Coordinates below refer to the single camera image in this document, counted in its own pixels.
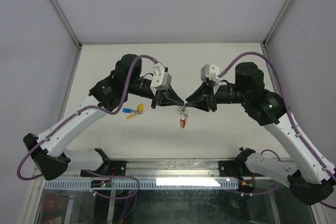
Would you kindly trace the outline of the red handled metal keyring holder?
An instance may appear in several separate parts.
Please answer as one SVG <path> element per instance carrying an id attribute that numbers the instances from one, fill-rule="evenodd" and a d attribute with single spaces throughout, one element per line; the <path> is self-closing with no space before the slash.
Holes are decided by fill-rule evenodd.
<path id="1" fill-rule="evenodd" d="M 179 106 L 177 108 L 177 113 L 180 115 L 180 128 L 184 129 L 187 125 L 187 121 L 189 117 L 186 105 Z"/>

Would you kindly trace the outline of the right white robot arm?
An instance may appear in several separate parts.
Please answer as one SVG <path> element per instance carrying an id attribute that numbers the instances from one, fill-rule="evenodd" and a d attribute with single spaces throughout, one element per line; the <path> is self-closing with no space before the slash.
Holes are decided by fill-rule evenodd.
<path id="1" fill-rule="evenodd" d="M 264 73 L 253 62 L 235 67 L 235 82 L 229 83 L 201 69 L 201 86 L 186 99 L 187 107 L 215 112 L 218 104 L 241 104 L 247 115 L 273 135 L 294 161 L 294 165 L 266 158 L 250 148 L 241 148 L 227 174 L 242 179 L 251 173 L 269 177 L 288 187 L 305 205 L 327 199 L 334 191 L 335 166 L 312 146 L 303 143 L 304 134 L 289 116 L 282 97 L 265 89 Z"/>

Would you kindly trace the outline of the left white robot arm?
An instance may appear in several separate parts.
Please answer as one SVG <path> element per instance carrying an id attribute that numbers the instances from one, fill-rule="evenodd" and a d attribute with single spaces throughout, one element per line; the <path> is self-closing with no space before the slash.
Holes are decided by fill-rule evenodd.
<path id="1" fill-rule="evenodd" d="M 171 86 L 167 67 L 150 56 L 124 55 L 68 116 L 38 135 L 29 133 L 23 138 L 40 176 L 53 180 L 78 170 L 83 175 L 115 175 L 111 159 L 102 149 L 71 151 L 67 147 L 94 122 L 119 113 L 129 94 L 150 99 L 153 109 L 184 105 Z"/>

